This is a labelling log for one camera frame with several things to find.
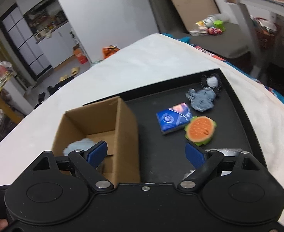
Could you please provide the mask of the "grey fluffy plush toy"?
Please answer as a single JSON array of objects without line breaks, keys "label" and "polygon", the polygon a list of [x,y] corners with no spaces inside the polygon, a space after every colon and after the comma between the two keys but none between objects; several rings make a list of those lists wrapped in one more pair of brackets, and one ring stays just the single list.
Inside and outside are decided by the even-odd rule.
[{"label": "grey fluffy plush toy", "polygon": [[67,156],[70,152],[75,151],[75,150],[82,150],[86,151],[89,148],[91,148],[93,145],[96,143],[92,141],[89,138],[83,138],[80,141],[73,142],[69,144],[64,150],[63,150],[63,155]]}]

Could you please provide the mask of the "burger plush toy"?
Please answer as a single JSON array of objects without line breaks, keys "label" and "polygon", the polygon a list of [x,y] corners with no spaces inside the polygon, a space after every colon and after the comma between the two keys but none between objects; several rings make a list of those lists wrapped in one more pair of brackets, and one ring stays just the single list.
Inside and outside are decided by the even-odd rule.
[{"label": "burger plush toy", "polygon": [[208,144],[216,129],[216,122],[206,116],[195,116],[186,125],[185,137],[197,146]]}]

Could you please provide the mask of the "white paper ball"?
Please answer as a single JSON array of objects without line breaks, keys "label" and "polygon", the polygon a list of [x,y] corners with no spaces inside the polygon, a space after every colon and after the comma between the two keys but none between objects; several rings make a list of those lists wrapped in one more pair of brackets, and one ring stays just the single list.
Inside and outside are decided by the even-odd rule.
[{"label": "white paper ball", "polygon": [[240,148],[215,148],[215,149],[200,149],[198,147],[188,146],[185,149],[185,156],[193,165],[194,170],[187,173],[183,178],[197,179],[198,176],[207,177],[212,174],[212,171],[223,162],[226,157],[238,157],[241,152]]}]

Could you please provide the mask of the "blue tissue pack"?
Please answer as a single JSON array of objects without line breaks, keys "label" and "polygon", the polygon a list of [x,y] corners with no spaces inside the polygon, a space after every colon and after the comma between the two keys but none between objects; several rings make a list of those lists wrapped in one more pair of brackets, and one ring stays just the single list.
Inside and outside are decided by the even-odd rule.
[{"label": "blue tissue pack", "polygon": [[185,127],[192,118],[191,111],[186,103],[180,103],[159,111],[156,116],[163,134]]}]

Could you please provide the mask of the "grey crochet coaster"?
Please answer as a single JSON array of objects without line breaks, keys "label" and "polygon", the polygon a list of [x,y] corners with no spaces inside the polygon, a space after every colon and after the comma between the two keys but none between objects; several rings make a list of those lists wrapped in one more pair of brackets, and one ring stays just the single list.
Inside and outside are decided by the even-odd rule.
[{"label": "grey crochet coaster", "polygon": [[189,89],[185,96],[194,110],[205,112],[214,107],[213,101],[216,98],[216,93],[211,88],[205,87],[198,91]]}]

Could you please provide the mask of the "black lace white pouch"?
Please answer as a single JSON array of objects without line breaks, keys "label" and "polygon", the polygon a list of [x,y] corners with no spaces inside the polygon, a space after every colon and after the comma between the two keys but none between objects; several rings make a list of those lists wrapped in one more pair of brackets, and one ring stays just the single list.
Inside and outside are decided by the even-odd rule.
[{"label": "black lace white pouch", "polygon": [[222,81],[216,73],[212,73],[210,77],[203,75],[201,77],[201,85],[203,88],[209,88],[219,95],[222,89]]}]

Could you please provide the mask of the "black shallow tray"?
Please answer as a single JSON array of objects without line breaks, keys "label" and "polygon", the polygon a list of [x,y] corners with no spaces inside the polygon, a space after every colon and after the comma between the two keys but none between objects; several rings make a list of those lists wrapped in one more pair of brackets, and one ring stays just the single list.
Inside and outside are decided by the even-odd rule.
[{"label": "black shallow tray", "polygon": [[[189,96],[193,91],[206,92],[207,79],[216,77],[213,107],[196,111]],[[254,128],[220,69],[198,72],[184,77],[117,93],[129,106],[138,123],[140,176],[142,182],[174,182],[182,179],[194,167],[185,157],[187,142],[204,139],[202,150],[241,149],[250,152],[266,165]],[[186,104],[194,118],[188,130],[178,127],[164,134],[157,114],[169,107],[180,109]]]}]

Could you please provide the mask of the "brown cardboard box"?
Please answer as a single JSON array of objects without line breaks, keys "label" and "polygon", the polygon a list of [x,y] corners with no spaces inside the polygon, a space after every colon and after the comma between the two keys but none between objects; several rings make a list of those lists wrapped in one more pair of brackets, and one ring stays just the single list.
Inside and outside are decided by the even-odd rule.
[{"label": "brown cardboard box", "polygon": [[139,183],[138,124],[134,113],[120,97],[71,109],[63,114],[52,152],[63,155],[64,149],[88,138],[107,143],[103,176],[113,184]]}]

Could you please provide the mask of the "yellow slipper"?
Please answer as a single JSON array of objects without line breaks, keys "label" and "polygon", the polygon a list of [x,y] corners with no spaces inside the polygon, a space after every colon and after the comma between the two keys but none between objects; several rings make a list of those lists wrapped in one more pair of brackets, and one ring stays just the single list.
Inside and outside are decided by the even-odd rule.
[{"label": "yellow slipper", "polygon": [[80,71],[80,67],[73,67],[71,69],[71,75],[74,76],[74,75],[77,75]]},{"label": "yellow slipper", "polygon": [[59,81],[62,82],[64,80],[66,80],[67,78],[69,78],[69,76],[68,75],[64,75],[64,76],[60,77]]}]

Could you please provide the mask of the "orange bag on floor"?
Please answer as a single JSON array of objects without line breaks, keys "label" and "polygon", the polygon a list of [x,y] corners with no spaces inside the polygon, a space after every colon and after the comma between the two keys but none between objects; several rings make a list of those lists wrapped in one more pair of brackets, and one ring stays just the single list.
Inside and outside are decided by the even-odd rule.
[{"label": "orange bag on floor", "polygon": [[102,48],[103,58],[107,59],[108,57],[110,57],[111,55],[115,54],[118,51],[119,51],[119,48],[117,46],[114,46],[114,45],[104,47],[104,48]]}]

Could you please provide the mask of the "orange cardboard box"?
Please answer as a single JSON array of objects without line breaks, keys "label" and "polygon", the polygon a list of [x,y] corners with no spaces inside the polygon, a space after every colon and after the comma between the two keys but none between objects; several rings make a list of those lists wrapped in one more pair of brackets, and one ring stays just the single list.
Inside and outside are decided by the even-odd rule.
[{"label": "orange cardboard box", "polygon": [[88,62],[88,59],[85,56],[83,50],[78,45],[73,47],[73,54],[80,64],[85,64],[86,62]]}]

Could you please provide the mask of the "white kitchen cabinet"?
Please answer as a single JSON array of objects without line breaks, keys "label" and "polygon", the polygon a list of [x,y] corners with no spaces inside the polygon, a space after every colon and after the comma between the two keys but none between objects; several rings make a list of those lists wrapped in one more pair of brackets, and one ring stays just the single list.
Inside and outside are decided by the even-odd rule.
[{"label": "white kitchen cabinet", "polygon": [[52,31],[49,38],[45,37],[37,44],[53,68],[56,68],[72,57],[76,46],[72,37],[72,27],[69,22]]}]

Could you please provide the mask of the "grey bench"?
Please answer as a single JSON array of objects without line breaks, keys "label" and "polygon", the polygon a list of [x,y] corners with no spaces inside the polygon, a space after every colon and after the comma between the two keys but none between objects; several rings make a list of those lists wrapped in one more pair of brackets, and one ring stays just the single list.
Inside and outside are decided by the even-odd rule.
[{"label": "grey bench", "polygon": [[181,39],[189,37],[190,43],[226,59],[250,57],[250,51],[245,43],[238,24],[225,23],[225,32],[220,35],[192,36],[187,32],[174,31],[174,37]]}]

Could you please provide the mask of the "green small container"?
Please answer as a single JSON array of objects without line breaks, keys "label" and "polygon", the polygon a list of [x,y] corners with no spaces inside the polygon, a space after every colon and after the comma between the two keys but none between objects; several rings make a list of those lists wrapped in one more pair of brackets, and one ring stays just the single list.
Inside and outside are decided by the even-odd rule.
[{"label": "green small container", "polygon": [[220,29],[220,30],[223,31],[223,32],[225,31],[224,22],[221,21],[221,20],[215,20],[215,21],[213,22],[213,26],[214,26],[214,28]]}]

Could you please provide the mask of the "red basket under desk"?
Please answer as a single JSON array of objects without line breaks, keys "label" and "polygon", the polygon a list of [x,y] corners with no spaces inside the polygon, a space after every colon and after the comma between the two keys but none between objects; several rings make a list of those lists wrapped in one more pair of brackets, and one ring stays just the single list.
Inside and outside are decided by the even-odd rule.
[{"label": "red basket under desk", "polygon": [[261,17],[252,19],[259,45],[262,49],[271,48],[280,33],[281,26]]}]

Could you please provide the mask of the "large framed cork board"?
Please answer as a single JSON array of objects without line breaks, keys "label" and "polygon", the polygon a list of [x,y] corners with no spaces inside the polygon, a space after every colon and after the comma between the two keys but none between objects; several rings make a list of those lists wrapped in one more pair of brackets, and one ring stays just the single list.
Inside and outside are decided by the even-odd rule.
[{"label": "large framed cork board", "polygon": [[171,0],[179,13],[186,29],[193,30],[194,25],[210,15],[220,12],[215,0]]}]

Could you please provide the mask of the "white desk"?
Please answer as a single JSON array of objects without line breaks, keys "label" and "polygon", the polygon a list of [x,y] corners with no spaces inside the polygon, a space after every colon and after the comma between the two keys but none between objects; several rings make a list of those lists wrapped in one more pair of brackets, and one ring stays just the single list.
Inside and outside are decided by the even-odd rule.
[{"label": "white desk", "polygon": [[267,67],[270,50],[261,51],[257,34],[254,29],[249,9],[264,10],[272,22],[279,15],[284,18],[284,0],[224,0],[236,18],[240,30],[245,37],[245,43],[251,53],[253,68],[250,76],[259,78]]}]

